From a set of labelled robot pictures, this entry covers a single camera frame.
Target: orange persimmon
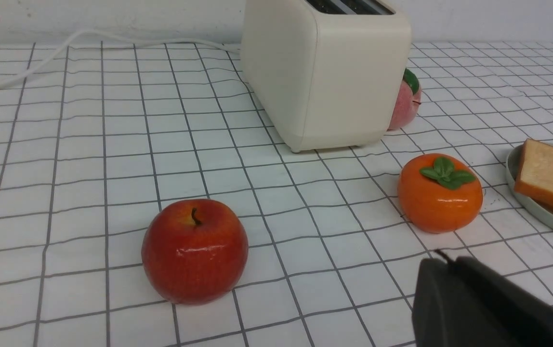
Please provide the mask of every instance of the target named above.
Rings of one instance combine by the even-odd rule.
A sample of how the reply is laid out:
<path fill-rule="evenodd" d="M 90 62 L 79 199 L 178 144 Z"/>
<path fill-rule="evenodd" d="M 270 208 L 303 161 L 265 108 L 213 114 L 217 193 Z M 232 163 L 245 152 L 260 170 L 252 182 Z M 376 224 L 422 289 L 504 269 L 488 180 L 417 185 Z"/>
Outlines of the orange persimmon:
<path fill-rule="evenodd" d="M 467 226 L 482 208 L 479 179 L 467 165 L 445 154 L 410 160 L 398 178 L 404 214 L 422 231 L 444 233 Z"/>

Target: toaster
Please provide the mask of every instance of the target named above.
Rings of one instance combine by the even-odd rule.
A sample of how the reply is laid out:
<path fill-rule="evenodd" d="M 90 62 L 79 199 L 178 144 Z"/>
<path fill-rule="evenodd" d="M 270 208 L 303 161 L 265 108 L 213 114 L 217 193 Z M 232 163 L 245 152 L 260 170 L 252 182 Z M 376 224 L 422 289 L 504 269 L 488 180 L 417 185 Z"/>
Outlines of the toaster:
<path fill-rule="evenodd" d="M 379 141 L 411 26 L 384 0 L 246 0 L 243 76 L 292 152 Z"/>

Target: green plate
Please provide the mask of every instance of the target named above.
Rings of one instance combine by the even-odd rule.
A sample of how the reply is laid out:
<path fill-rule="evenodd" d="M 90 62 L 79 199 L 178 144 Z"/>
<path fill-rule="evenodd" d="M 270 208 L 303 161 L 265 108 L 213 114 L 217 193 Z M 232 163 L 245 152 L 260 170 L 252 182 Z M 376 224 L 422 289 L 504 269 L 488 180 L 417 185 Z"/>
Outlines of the green plate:
<path fill-rule="evenodd" d="M 523 207 L 525 207 L 525 209 L 529 211 L 529 213 L 531 213 L 532 216 L 543 222 L 549 228 L 553 229 L 552 213 L 550 213 L 544 207 L 541 207 L 531 198 L 528 198 L 527 196 L 514 191 L 514 180 L 516 180 L 516 176 L 518 174 L 521 152 L 523 152 L 523 145 L 514 148 L 512 152 L 508 154 L 508 159 L 506 160 L 506 182 L 508 182 L 510 191 L 512 192 L 516 200 L 518 200 L 518 202 L 520 202 Z"/>

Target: persimmon leaf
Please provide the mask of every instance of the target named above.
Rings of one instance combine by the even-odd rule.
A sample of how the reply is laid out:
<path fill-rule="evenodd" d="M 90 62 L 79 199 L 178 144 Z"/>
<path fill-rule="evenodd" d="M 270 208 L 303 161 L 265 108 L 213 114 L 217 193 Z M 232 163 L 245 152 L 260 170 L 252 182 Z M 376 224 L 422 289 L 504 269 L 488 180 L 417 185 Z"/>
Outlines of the persimmon leaf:
<path fill-rule="evenodd" d="M 433 162 L 433 168 L 440 177 L 448 177 L 454 171 L 454 164 L 446 157 L 437 157 Z"/>
<path fill-rule="evenodd" d="M 456 189 L 459 189 L 462 185 L 462 183 L 460 181 L 453 181 L 453 180 L 450 180 L 450 181 L 446 181 L 444 179 L 439 179 L 438 180 L 439 184 L 450 189 L 450 190 L 456 190 Z"/>
<path fill-rule="evenodd" d="M 464 184 L 469 184 L 475 181 L 475 176 L 465 170 L 457 170 L 450 174 L 452 180 L 457 180 Z"/>
<path fill-rule="evenodd" d="M 422 167 L 420 173 L 432 180 L 439 180 L 441 176 L 433 169 L 433 167 Z"/>

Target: white wall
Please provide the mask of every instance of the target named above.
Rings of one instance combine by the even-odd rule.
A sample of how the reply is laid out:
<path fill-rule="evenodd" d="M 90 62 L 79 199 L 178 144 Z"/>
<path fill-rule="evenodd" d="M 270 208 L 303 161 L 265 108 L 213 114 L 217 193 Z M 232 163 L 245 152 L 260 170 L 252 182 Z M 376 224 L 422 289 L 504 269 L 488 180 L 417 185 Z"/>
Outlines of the white wall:
<path fill-rule="evenodd" d="M 0 42 L 59 41 L 78 28 L 237 42 L 245 0 L 0 0 Z M 392 0 L 414 38 L 553 41 L 552 0 Z"/>

